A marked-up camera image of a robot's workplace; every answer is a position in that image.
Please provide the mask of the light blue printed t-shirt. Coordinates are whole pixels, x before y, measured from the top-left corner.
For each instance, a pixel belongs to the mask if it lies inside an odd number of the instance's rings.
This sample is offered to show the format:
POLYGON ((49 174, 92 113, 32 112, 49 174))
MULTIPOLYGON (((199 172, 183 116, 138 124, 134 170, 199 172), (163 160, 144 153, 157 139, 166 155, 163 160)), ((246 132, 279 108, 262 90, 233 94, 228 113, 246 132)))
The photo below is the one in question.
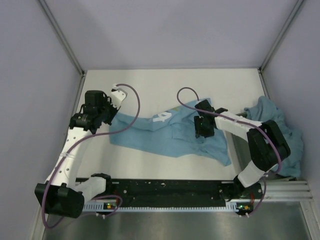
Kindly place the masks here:
POLYGON ((214 136, 196 138, 193 107, 197 100, 186 106, 179 105, 151 118, 135 118, 117 113, 109 130, 113 145, 136 149, 166 157, 178 158, 197 155, 219 161, 229 166, 228 144, 223 131, 215 130, 214 136))

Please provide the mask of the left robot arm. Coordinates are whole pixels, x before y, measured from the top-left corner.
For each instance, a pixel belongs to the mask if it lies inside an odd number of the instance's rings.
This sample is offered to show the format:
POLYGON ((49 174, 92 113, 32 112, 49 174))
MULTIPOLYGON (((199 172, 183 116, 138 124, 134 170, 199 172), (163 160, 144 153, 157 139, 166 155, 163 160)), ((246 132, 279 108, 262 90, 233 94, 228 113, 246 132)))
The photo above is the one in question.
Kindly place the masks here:
POLYGON ((100 195, 109 198, 114 191, 111 177, 94 173, 89 179, 76 184, 77 173, 84 153, 102 124, 111 125, 127 93, 113 87, 110 95, 101 90, 88 90, 84 104, 69 122, 67 138, 58 161, 45 183, 36 185, 34 193, 44 213, 78 218, 84 205, 100 195))

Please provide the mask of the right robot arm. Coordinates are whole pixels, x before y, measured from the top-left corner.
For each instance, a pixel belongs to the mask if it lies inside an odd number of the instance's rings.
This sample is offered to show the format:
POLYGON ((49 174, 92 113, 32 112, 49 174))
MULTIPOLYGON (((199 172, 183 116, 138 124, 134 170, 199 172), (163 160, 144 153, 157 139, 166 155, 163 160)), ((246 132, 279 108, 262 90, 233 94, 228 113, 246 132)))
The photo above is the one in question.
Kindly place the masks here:
POLYGON ((225 108, 215 110, 208 100, 194 106, 198 116, 194 117, 195 137, 212 137, 215 130, 229 132, 248 144, 250 161, 233 179, 227 199, 245 198, 255 185, 273 167, 280 168, 290 156, 290 147, 274 120, 265 122, 250 120, 225 108))

